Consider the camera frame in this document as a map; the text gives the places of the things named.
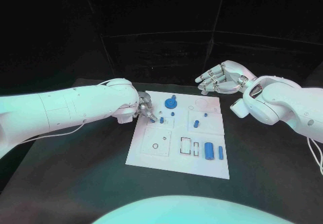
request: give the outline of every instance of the blue cylinder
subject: blue cylinder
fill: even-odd
[[[219,160],[223,160],[223,148],[219,146]]]
[[[177,106],[176,96],[173,95],[171,98],[164,100],[164,106],[168,109],[173,109]]]
[[[199,121],[196,120],[193,123],[193,127],[196,128],[199,126]]]
[[[213,144],[210,142],[206,142],[203,144],[203,149],[204,149],[204,159],[213,160]]]

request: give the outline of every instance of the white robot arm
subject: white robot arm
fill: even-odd
[[[118,123],[151,113],[151,100],[131,82],[117,78],[92,86],[0,97],[0,158],[30,137],[62,128],[83,125],[109,116]]]
[[[196,79],[199,89],[230,94],[242,92],[242,98],[230,110],[243,118],[272,125],[284,121],[292,130],[323,143],[323,89],[301,88],[297,83],[279,77],[259,78],[236,62],[225,61],[209,69]]]

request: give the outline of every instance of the white cable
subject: white cable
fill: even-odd
[[[47,137],[55,137],[55,136],[62,136],[62,135],[66,135],[66,134],[72,134],[72,133],[75,133],[75,132],[82,128],[82,126],[83,126],[83,124],[78,127],[76,130],[73,130],[73,131],[69,132],[69,133],[46,135],[46,136],[37,137],[37,138],[34,138],[34,139],[26,140],[26,141],[23,141],[21,143],[26,143],[26,142],[33,141],[33,140],[36,140],[36,139],[42,139],[42,138],[47,138]]]
[[[307,138],[307,144],[308,144],[308,147],[310,147],[310,150],[311,150],[311,154],[313,154],[315,163],[317,163],[317,165],[318,165],[318,167],[320,167],[320,172],[321,172],[321,175],[323,175],[323,153],[321,153],[321,149],[320,149],[320,147],[317,146],[315,141],[314,141],[313,139],[311,139],[311,142],[314,143],[314,145],[315,145],[315,147],[317,147],[317,149],[318,149],[318,152],[320,152],[320,157],[321,157],[320,162],[318,162],[318,160],[317,160],[317,158],[315,158],[314,151],[313,151],[313,149],[311,149],[310,139]]]
[[[115,79],[119,79],[119,78],[112,78],[112,79],[109,79],[109,80],[101,82],[98,85],[102,85],[104,83],[106,83],[106,82],[109,82],[109,81],[112,81],[112,80],[115,80]]]

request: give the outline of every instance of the black table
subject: black table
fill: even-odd
[[[79,79],[75,86],[96,83]],[[138,91],[200,94],[191,86],[132,85]],[[305,138],[282,122],[239,119],[229,109],[239,93],[210,96],[220,98],[229,180],[125,165],[135,120],[119,125],[109,117],[70,135],[36,140],[0,195],[0,222],[86,224],[137,200],[190,195],[236,202],[298,224],[323,223],[323,177]]]

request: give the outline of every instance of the dark wall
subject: dark wall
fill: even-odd
[[[89,3],[1,3],[0,96],[69,88],[76,78],[112,77]],[[33,142],[0,160],[0,191]]]
[[[91,0],[115,75],[193,85],[225,60],[303,83],[323,60],[318,0]]]

